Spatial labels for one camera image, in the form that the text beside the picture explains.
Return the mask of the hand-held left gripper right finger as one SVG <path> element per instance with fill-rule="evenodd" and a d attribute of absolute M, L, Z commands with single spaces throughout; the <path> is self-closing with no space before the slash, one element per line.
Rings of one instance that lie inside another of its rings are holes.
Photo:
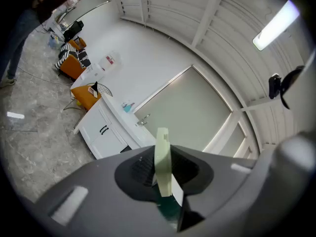
<path fill-rule="evenodd" d="M 192 163 L 195 174 L 182 186 L 183 207 L 178 237 L 261 236 L 278 222 L 273 198 L 274 150 L 265 150 L 257 160 L 231 158 L 172 146 L 175 157 Z"/>

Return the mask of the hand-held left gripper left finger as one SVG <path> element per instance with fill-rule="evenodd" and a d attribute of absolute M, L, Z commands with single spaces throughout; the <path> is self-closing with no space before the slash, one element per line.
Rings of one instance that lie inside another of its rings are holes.
<path fill-rule="evenodd" d="M 175 236 L 155 203 L 130 198 L 115 181 L 122 162 L 152 150 L 139 148 L 87 163 L 35 202 L 34 217 L 53 237 Z"/>

